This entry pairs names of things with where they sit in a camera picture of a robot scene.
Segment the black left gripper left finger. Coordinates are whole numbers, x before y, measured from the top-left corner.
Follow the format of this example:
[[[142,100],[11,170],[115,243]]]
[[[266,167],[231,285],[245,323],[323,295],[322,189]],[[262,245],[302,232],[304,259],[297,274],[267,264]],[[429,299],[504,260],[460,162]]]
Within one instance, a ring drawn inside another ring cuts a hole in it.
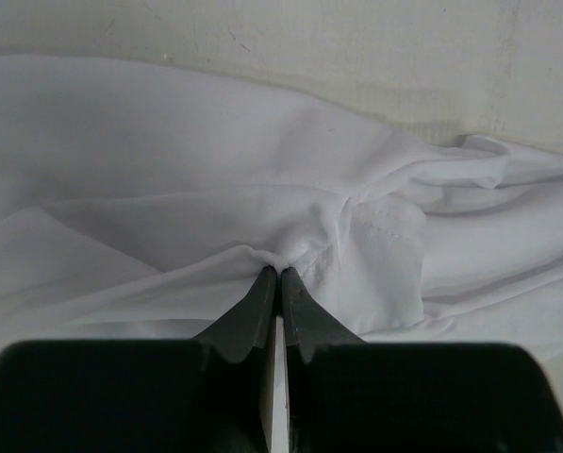
[[[194,340],[211,346],[227,362],[245,361],[267,342],[275,295],[276,270],[265,266],[245,297]]]

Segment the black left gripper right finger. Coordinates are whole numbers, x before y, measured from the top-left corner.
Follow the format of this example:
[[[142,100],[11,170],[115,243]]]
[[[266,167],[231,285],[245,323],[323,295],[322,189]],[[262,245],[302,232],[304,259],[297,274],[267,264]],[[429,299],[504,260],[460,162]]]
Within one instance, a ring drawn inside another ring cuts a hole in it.
[[[280,295],[290,366],[308,365],[319,348],[365,344],[312,297],[295,268],[281,273]]]

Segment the white t shirt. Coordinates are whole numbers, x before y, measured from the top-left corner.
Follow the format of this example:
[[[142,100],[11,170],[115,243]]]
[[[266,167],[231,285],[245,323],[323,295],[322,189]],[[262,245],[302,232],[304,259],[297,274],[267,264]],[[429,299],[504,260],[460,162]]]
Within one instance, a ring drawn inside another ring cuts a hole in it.
[[[194,337],[276,270],[268,339]],[[290,366],[280,275],[365,341]],[[563,155],[0,57],[0,452],[563,452]]]

